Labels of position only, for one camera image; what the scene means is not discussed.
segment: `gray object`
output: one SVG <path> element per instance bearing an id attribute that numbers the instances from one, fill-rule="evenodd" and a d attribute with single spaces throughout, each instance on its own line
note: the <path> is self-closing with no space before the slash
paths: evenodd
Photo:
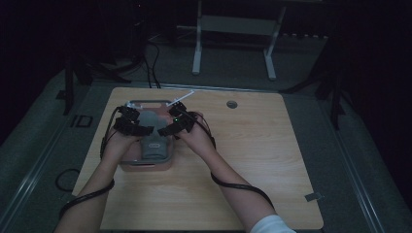
<path id="1" fill-rule="evenodd" d="M 158 135 L 157 130 L 167 126 L 165 119 L 160 118 L 153 111 L 142 111 L 139 115 L 140 125 L 153 126 L 154 132 L 146 137 L 143 137 L 142 159 L 158 160 L 167 158 L 167 138 Z"/>

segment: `white sleeve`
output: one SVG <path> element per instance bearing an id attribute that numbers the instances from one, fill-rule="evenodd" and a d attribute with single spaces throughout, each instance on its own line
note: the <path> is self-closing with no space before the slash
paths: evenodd
<path id="1" fill-rule="evenodd" d="M 252 228 L 251 233 L 292 233 L 295 231 L 288 228 L 285 222 L 277 215 L 262 218 Z"/>

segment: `black cable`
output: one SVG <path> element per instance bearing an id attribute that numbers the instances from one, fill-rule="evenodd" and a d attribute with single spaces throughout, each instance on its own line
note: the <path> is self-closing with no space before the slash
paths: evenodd
<path id="1" fill-rule="evenodd" d="M 156 87 L 161 89 L 160 83 L 158 82 L 157 77 L 155 75 L 155 65 L 157 63 L 158 56 L 160 55 L 160 49 L 158 48 L 158 46 L 156 44 L 154 44 L 152 42 L 148 42 L 148 45 L 151 45 L 151 46 L 155 47 L 156 50 L 157 50 L 157 54 L 154 58 L 154 64 L 152 65 L 152 67 L 149 67 L 149 68 L 152 70 L 152 75 L 154 76 L 154 82 L 155 82 Z"/>
<path id="2" fill-rule="evenodd" d="M 266 195 L 266 193 L 264 193 L 264 191 L 260 190 L 259 188 L 255 187 L 255 186 L 251 186 L 251 185 L 246 185 L 246 184 L 240 184 L 240 183 L 224 183 L 221 180 L 219 180 L 217 177 L 215 177 L 215 175 L 213 175 L 213 173 L 210 173 L 212 180 L 223 187 L 229 187 L 229 188 L 236 188 L 236 189 L 243 189 L 243 190 L 248 190 L 248 191 L 253 191 L 256 192 L 258 194 L 260 194 L 264 199 L 266 199 L 266 201 L 270 204 L 270 206 L 272 206 L 273 208 L 275 208 L 272 204 L 272 201 L 270 200 L 270 198 Z"/>
<path id="3" fill-rule="evenodd" d="M 95 191 L 95 192 L 91 192 L 89 194 L 86 194 L 84 196 L 78 197 L 70 202 L 68 202 L 66 205 L 63 206 L 63 208 L 61 208 L 60 210 L 60 214 L 59 217 L 62 218 L 64 216 L 64 213 L 66 213 L 67 210 L 69 210 L 70 208 L 72 208 L 73 206 L 80 204 L 82 202 L 85 202 L 91 198 L 100 196 L 106 192 L 108 192 L 110 189 L 112 189 L 115 186 L 115 180 L 112 180 L 109 185 L 107 185 L 106 187 Z"/>
<path id="4" fill-rule="evenodd" d="M 80 174 L 80 171 L 79 171 L 78 169 L 74 169 L 74 168 L 66 169 L 66 170 L 64 170 L 63 172 L 61 172 L 60 174 L 58 174 L 58 176 L 57 176 L 57 177 L 55 178 L 55 180 L 54 180 L 54 184 L 55 184 L 55 186 L 56 186 L 59 190 L 61 190 L 61 191 L 72 192 L 72 191 L 73 191 L 73 188 L 65 188 L 65 187 L 62 187 L 62 186 L 60 185 L 60 183 L 59 183 L 60 178 L 61 178 L 64 174 L 66 174 L 66 173 L 68 173 L 68 172 L 77 172 L 78 174 Z"/>
<path id="5" fill-rule="evenodd" d="M 146 67 L 148 68 L 148 84 L 149 84 L 149 88 L 152 88 L 150 66 L 149 66 L 148 60 L 146 59 L 146 56 L 143 56 L 143 60 L 145 61 Z"/>
<path id="6" fill-rule="evenodd" d="M 206 127 L 207 127 L 207 129 L 208 129 L 208 131 L 209 131 L 210 135 L 212 135 L 212 132 L 210 131 L 209 124 L 207 123 L 206 119 L 205 119 L 202 115 L 200 115 L 199 113 L 197 113 L 197 112 L 193 112 L 193 113 L 195 113 L 197 116 L 199 116 L 199 117 L 201 117 L 201 118 L 203 119 L 203 121 L 205 122 Z"/>
<path id="7" fill-rule="evenodd" d="M 118 131 L 115 131 L 112 135 L 110 135 L 109 138 L 107 138 L 107 137 L 108 137 L 108 134 L 109 134 L 109 130 L 110 130 L 111 126 L 112 126 L 113 118 L 115 117 L 115 114 L 116 114 L 116 112 L 117 112 L 119 109 L 120 109 L 120 107 L 115 108 L 115 110 L 114 110 L 113 113 L 112 113 L 112 116 L 110 117 L 109 124 L 108 124 L 108 127 L 107 127 L 107 129 L 106 129 L 106 133 L 105 133 L 104 138 L 103 138 L 102 148 L 101 148 L 101 150 L 100 150 L 100 158 L 101 158 L 101 156 L 103 156 L 103 151 L 104 151 L 107 143 L 109 142 L 109 140 L 113 137 L 113 135 L 115 135 L 115 134 L 118 132 Z M 57 185 L 58 179 L 59 179 L 59 178 L 61 177 L 61 175 L 64 174 L 65 172 L 61 173 L 61 174 L 57 177 L 57 179 L 56 179 L 56 185 Z M 66 205 L 63 206 L 63 208 L 61 208 L 59 217 L 62 218 L 62 217 L 64 216 L 64 213 L 66 213 L 66 211 L 69 210 L 70 208 L 72 208 L 73 206 L 75 206 L 75 205 L 77 205 L 77 204 L 80 204 L 80 203 L 82 203 L 82 202 L 85 202 L 85 201 L 87 201 L 87 200 L 89 200 L 89 199 L 91 199 L 91 198 L 100 196 L 100 195 L 108 192 L 109 190 L 111 190 L 114 186 L 115 186 L 115 180 L 112 180 L 112 181 L 109 183 L 109 185 L 107 185 L 106 187 L 104 187 L 104 188 L 102 188 L 102 189 L 100 189 L 100 190 L 97 190 L 97 191 L 95 191 L 95 192 L 91 192 L 91 193 L 89 193 L 89 194 L 86 194 L 86 195 L 84 195 L 84 196 L 78 197 L 78 198 L 76 198 L 76 199 L 68 202 Z"/>

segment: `tabletop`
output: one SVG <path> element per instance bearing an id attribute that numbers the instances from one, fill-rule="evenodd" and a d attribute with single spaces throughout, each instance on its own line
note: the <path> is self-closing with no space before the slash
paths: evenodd
<path id="1" fill-rule="evenodd" d="M 188 89 L 118 87 L 112 91 L 73 194 L 100 161 L 101 139 L 113 110 L 129 100 L 173 100 Z M 226 104 L 235 101 L 232 109 Z M 249 183 L 264 190 L 292 229 L 320 229 L 323 219 L 283 98 L 277 93 L 196 90 L 182 101 L 206 118 L 222 157 Z M 181 140 L 171 168 L 125 172 L 118 168 L 102 229 L 242 230 L 235 213 L 211 180 L 204 162 Z"/>

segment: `white stick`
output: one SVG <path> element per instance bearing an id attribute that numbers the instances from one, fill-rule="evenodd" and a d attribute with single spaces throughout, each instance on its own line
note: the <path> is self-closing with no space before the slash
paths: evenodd
<path id="1" fill-rule="evenodd" d="M 191 90 L 190 93 L 188 93 L 188 94 L 186 94 L 186 95 L 184 95 L 184 96 L 182 96 L 182 97 L 180 97 L 180 98 L 176 98 L 176 99 L 175 99 L 174 101 L 172 101 L 171 103 L 166 103 L 166 106 L 167 106 L 167 107 L 172 106 L 172 105 L 176 104 L 177 102 L 179 102 L 179 101 L 187 98 L 188 96 L 192 95 L 193 93 L 194 93 L 194 90 Z"/>

